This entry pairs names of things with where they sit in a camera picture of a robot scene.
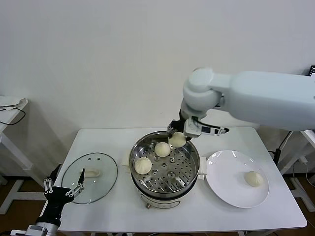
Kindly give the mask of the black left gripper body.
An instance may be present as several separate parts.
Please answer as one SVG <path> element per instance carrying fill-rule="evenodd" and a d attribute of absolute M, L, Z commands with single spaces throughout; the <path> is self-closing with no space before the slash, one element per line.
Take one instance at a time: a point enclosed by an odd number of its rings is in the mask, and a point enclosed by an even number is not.
<path fill-rule="evenodd" d="M 37 218 L 36 222 L 60 226 L 63 207 L 65 204 L 72 202 L 73 197 L 66 195 L 70 191 L 69 188 L 53 186 L 52 190 L 52 193 L 44 194 L 48 203 L 43 214 Z"/>

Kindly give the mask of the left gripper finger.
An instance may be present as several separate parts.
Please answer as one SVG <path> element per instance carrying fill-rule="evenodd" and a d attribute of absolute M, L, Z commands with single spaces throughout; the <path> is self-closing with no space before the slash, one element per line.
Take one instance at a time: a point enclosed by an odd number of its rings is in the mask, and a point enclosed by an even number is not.
<path fill-rule="evenodd" d="M 77 185 L 73 189 L 66 192 L 65 194 L 66 196 L 77 197 L 84 190 L 84 179 L 85 179 L 84 175 L 85 175 L 85 168 L 82 169 Z"/>
<path fill-rule="evenodd" d="M 49 176 L 47 176 L 44 180 L 44 194 L 48 194 L 48 193 L 52 193 L 53 189 L 52 187 L 54 186 L 54 183 L 57 179 L 59 170 L 61 168 L 61 164 L 59 164 L 52 172 Z"/>

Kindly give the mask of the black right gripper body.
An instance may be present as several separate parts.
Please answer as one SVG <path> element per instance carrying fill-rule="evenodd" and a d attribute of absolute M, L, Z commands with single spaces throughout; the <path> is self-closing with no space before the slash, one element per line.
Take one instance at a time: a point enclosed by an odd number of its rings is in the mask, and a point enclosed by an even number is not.
<path fill-rule="evenodd" d="M 172 120 L 171 122 L 174 123 L 174 128 L 176 129 L 176 132 L 184 132 L 186 118 L 183 117 L 182 110 L 179 111 L 179 120 Z"/>

